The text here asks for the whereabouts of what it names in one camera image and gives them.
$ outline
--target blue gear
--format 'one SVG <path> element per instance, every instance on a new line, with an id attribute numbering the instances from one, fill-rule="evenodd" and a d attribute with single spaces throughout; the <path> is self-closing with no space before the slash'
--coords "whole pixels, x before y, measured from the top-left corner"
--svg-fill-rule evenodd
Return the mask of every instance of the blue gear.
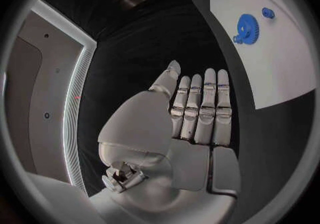
<path id="1" fill-rule="evenodd" d="M 241 44 L 254 44 L 259 37 L 259 24 L 251 14 L 242 14 L 238 21 L 238 35 L 234 42 Z"/>

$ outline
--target robotic hand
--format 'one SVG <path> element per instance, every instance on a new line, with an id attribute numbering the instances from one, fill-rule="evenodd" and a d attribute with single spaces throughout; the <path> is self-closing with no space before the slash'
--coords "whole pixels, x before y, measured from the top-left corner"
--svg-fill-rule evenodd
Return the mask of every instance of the robotic hand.
<path id="1" fill-rule="evenodd" d="M 129 196 L 127 202 L 141 200 L 142 208 L 160 209 L 189 197 L 210 201 L 213 194 L 234 199 L 240 191 L 238 161 L 228 148 L 228 73 L 220 70 L 216 79 L 214 69 L 206 70 L 202 103 L 201 76 L 184 76 L 169 111 L 180 72 L 172 61 L 148 91 L 124 102 L 99 134 L 99 155 L 107 166 L 103 182 L 113 195 Z"/>

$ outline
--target blue plastic part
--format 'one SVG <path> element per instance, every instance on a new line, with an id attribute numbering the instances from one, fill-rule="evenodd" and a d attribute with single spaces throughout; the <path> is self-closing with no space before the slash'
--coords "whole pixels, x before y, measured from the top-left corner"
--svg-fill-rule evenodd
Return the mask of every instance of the blue plastic part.
<path id="1" fill-rule="evenodd" d="M 259 37 L 259 24 L 251 14 L 242 14 L 237 25 L 238 35 L 233 37 L 237 44 L 254 44 Z"/>
<path id="2" fill-rule="evenodd" d="M 275 17 L 274 11 L 266 7 L 262 8 L 262 15 L 269 19 L 273 19 Z"/>

